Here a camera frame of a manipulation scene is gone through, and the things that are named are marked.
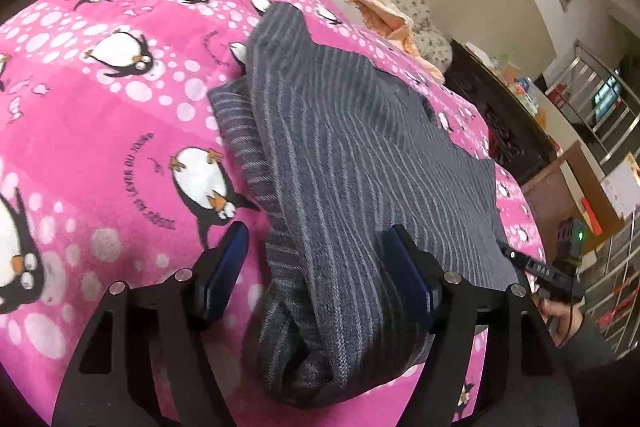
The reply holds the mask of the person's right hand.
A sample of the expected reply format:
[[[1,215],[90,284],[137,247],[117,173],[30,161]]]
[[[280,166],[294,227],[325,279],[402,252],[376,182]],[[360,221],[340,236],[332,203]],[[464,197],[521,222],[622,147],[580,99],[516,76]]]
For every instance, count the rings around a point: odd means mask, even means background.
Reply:
[[[538,294],[533,295],[533,300],[542,319],[546,323],[553,322],[555,324],[553,329],[550,329],[555,346],[561,348],[566,345],[577,334],[584,321],[579,306],[570,306],[567,303],[544,299]]]

